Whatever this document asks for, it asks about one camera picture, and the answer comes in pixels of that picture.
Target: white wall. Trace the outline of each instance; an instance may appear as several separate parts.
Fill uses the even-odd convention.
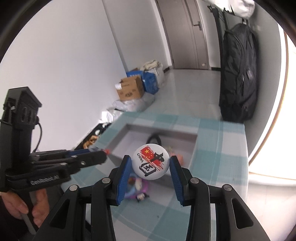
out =
[[[29,86],[43,104],[40,150],[69,149],[118,98],[126,76],[101,0],[53,0],[21,30],[0,64],[0,104]],[[34,148],[39,130],[34,130]]]
[[[203,0],[196,1],[200,10],[200,17],[203,23],[205,38],[207,41],[209,65],[211,67],[220,67],[220,49],[217,27],[213,14],[207,8],[207,5],[210,5],[210,3],[204,2]]]
[[[103,3],[126,71],[153,59],[168,67],[150,0],[103,0]]]
[[[248,153],[253,155],[263,141],[279,104],[286,68],[286,47],[283,29],[258,4],[250,24],[259,43],[258,101],[253,118],[245,122]]]

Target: finger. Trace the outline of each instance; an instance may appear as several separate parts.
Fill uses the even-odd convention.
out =
[[[34,217],[35,224],[40,227],[43,221],[49,214],[49,204],[47,199],[36,204],[33,208],[32,215]]]
[[[37,202],[32,210],[32,215],[43,221],[49,214],[49,203],[45,189],[36,191],[36,200]]]
[[[41,224],[43,223],[43,221],[41,221],[38,218],[34,218],[34,223],[38,226],[38,228],[40,228]]]
[[[7,192],[1,193],[2,199],[4,203],[10,203],[12,207],[18,210],[21,213],[27,214],[29,209],[25,202],[15,193]]]
[[[44,199],[47,199],[46,189],[40,189],[36,191],[36,200],[37,202],[41,202]]]
[[[11,216],[13,216],[17,219],[22,219],[22,216],[21,216],[19,210],[17,210],[14,206],[12,206],[12,204],[10,202],[3,200],[3,203]]]

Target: teal plaid tablecloth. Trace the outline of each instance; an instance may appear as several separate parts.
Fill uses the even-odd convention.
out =
[[[98,139],[95,146],[105,148],[126,124],[152,126],[167,130],[197,133],[196,148],[190,166],[192,176],[214,186],[232,185],[246,200],[248,186],[248,155],[244,125],[189,116],[126,112]],[[103,165],[83,168],[62,185],[80,187],[93,185],[115,168],[109,159]],[[117,241],[181,241],[185,240],[190,207],[182,207],[172,188],[150,182],[150,198],[137,203],[123,200],[112,207]],[[216,237],[215,210],[211,205],[212,235]],[[90,209],[87,209],[90,220]]]

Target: metal screw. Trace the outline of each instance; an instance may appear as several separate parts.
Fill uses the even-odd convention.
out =
[[[107,184],[107,183],[109,183],[109,182],[111,182],[111,179],[108,178],[108,177],[103,178],[103,180],[102,180],[102,183],[105,183],[105,184]]]
[[[71,186],[70,186],[70,191],[76,191],[77,188],[78,188],[77,185],[71,185]]]
[[[232,190],[232,187],[231,187],[230,185],[225,185],[225,186],[224,186],[224,189],[225,189],[226,191],[231,191],[231,190]]]
[[[196,178],[196,177],[193,177],[193,178],[190,179],[190,182],[191,183],[199,183],[199,179]]]

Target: white bag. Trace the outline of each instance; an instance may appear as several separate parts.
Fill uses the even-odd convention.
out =
[[[234,13],[240,18],[249,19],[255,10],[255,2],[253,0],[204,0],[217,8],[227,12]]]
[[[113,123],[122,115],[122,113],[122,111],[110,107],[106,111],[102,111],[102,117],[99,120],[99,123]]]
[[[127,101],[115,100],[112,103],[112,105],[114,108],[121,111],[142,112],[146,110],[153,103],[153,101],[154,95],[145,92],[142,98],[140,99],[133,99]]]
[[[162,86],[165,74],[163,73],[163,65],[160,64],[158,67],[156,68],[152,68],[150,70],[148,70],[147,72],[149,73],[153,73],[156,75],[156,79],[157,79],[157,85],[160,88]]]

